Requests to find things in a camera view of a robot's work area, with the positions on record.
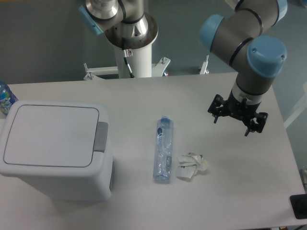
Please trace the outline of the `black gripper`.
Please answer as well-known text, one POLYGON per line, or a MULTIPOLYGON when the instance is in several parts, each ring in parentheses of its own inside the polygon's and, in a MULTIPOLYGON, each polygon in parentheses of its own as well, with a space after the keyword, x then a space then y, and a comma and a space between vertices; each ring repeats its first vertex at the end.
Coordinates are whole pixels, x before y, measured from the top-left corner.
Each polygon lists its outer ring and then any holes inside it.
POLYGON ((233 92, 230 92, 227 100, 224 100, 221 95, 217 94, 208 108, 208 113, 214 117, 214 123, 217 123, 219 117, 225 116, 242 121, 247 127, 244 136, 248 136, 249 133, 261 133, 268 119, 268 113, 257 113, 259 105, 260 103, 247 104, 246 98, 238 101, 233 92))

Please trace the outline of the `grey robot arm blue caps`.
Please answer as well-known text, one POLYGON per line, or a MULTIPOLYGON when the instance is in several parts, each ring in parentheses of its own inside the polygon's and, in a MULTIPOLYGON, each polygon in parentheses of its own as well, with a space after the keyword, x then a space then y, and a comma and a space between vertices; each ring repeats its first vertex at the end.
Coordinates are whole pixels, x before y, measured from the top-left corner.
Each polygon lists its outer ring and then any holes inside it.
POLYGON ((287 58, 285 44, 265 32, 287 9, 285 0, 241 0, 231 17, 214 14, 201 26, 200 43, 237 72, 228 98, 216 95, 208 108, 215 119, 239 120, 247 134, 263 131, 268 114, 257 109, 287 58))

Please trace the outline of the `second grey robot arm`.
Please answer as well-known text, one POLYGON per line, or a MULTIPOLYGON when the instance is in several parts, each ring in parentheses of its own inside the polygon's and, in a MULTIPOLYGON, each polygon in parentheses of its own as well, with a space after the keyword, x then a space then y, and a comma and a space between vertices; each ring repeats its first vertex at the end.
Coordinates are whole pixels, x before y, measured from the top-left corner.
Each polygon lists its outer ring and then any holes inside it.
POLYGON ((100 35, 118 23, 133 24, 144 16, 142 0, 86 0, 79 7, 86 27, 100 35))

